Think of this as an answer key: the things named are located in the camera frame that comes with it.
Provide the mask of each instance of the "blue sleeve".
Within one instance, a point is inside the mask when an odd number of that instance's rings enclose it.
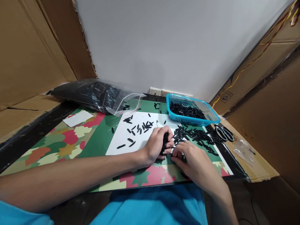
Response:
[[[27,212],[15,206],[0,201],[0,224],[52,225],[54,223],[48,215]]]
[[[96,224],[207,225],[203,192],[195,184],[113,192]]]

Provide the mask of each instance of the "white paper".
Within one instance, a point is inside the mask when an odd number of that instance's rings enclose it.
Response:
[[[63,121],[69,126],[69,127],[74,127],[77,124],[80,124],[86,120],[88,120],[89,118],[92,118],[93,115],[88,113],[85,110],[82,110],[81,112],[77,113],[76,115],[64,119]]]
[[[108,150],[106,152],[106,155],[119,155],[123,153],[129,153],[129,152],[135,152],[145,146],[147,143],[153,129],[157,126],[156,120],[158,120],[159,124],[161,126],[168,125],[171,129],[171,131],[174,133],[175,129],[177,129],[177,125],[181,125],[179,122],[174,122],[169,119],[169,116],[166,114],[159,114],[159,113],[149,113],[151,117],[148,116],[147,112],[136,112],[133,114],[132,124],[124,122],[123,120],[130,117],[132,114],[123,114],[122,118],[118,124],[117,129],[115,130],[115,134],[112,138],[112,141],[110,142],[110,145],[108,147]],[[146,122],[154,122],[151,129],[149,129],[146,133],[144,133],[144,130],[142,129],[143,122],[146,124]],[[142,129],[142,134],[137,132],[137,127]],[[131,131],[131,129],[136,126],[133,131],[135,133],[135,136],[132,133],[129,133],[127,129]],[[135,144],[131,147],[129,147],[132,143],[127,140],[127,138],[132,139],[135,141]],[[121,146],[125,144],[126,146],[117,149],[118,146]]]

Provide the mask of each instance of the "orange striped shape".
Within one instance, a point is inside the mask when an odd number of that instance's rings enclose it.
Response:
[[[28,165],[36,162],[37,160],[39,160],[41,157],[43,157],[49,151],[51,151],[51,149],[48,147],[42,147],[42,148],[33,150],[31,155],[28,157],[28,159],[26,159],[25,166],[28,166]]]

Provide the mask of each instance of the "scissors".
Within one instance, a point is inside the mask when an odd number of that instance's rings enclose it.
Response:
[[[223,141],[234,141],[233,134],[226,128],[224,127],[221,123],[217,124],[214,123],[215,125],[215,131],[217,135],[223,140]]]

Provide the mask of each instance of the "plastic bag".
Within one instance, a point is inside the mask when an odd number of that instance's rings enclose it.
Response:
[[[253,159],[255,153],[252,151],[248,142],[241,139],[237,140],[237,142],[234,144],[233,150],[239,157],[241,157],[243,160],[245,160],[247,163],[253,166]]]
[[[123,90],[96,78],[83,79],[58,86],[51,95],[95,109],[104,114],[120,116],[138,110],[146,95]]]

